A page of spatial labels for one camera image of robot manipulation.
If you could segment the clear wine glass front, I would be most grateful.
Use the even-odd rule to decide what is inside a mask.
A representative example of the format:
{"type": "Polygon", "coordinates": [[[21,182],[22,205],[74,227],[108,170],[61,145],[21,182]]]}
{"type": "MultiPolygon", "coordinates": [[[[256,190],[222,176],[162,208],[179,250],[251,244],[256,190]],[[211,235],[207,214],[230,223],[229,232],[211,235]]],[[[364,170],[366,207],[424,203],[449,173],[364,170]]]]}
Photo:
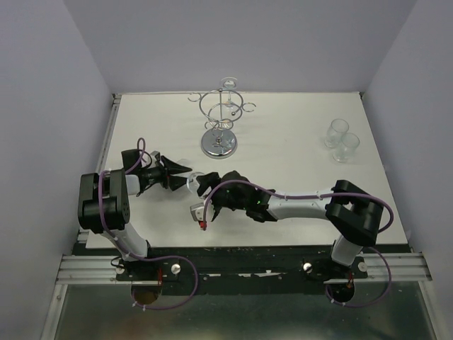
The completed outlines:
{"type": "Polygon", "coordinates": [[[333,159],[340,163],[350,161],[360,146],[359,137],[351,132],[345,133],[333,152],[333,159]]]}

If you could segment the ribbed clear wine glass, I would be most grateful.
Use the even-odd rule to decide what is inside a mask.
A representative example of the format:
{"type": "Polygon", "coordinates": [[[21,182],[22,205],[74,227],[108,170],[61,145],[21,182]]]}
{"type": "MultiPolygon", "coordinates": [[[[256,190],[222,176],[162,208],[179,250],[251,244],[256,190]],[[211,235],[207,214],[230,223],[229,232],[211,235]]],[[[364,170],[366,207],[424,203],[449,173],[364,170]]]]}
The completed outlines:
{"type": "Polygon", "coordinates": [[[349,130],[349,124],[346,120],[337,118],[333,120],[327,130],[324,144],[328,148],[336,148],[344,134],[349,130]]]}

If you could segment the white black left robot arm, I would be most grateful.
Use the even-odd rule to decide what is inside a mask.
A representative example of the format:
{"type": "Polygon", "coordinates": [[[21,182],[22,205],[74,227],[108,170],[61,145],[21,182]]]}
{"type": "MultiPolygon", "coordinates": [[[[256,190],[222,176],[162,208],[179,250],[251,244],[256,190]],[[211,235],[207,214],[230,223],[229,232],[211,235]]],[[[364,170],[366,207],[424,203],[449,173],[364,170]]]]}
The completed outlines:
{"type": "Polygon", "coordinates": [[[160,152],[140,149],[121,153],[121,169],[84,174],[80,179],[78,221],[80,227],[109,240],[122,260],[133,262],[133,272],[142,280],[156,274],[149,242],[130,222],[130,196],[139,196],[152,186],[176,191],[186,184],[190,167],[171,161],[160,152]]]}

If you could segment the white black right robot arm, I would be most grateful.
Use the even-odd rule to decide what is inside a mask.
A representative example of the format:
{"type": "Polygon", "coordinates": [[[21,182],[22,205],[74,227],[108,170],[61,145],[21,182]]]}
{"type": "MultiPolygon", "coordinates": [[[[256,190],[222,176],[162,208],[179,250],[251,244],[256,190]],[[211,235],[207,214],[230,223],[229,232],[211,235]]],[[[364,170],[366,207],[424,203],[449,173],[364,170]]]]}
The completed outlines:
{"type": "Polygon", "coordinates": [[[355,257],[364,248],[374,247],[378,234],[388,228],[381,220],[389,205],[346,180],[309,194],[265,189],[237,171],[224,176],[212,172],[197,176],[195,181],[203,202],[191,206],[190,213],[202,230],[224,208],[242,210],[256,222],[291,218],[329,221],[340,234],[325,262],[327,272],[336,278],[349,272],[355,257]]]}

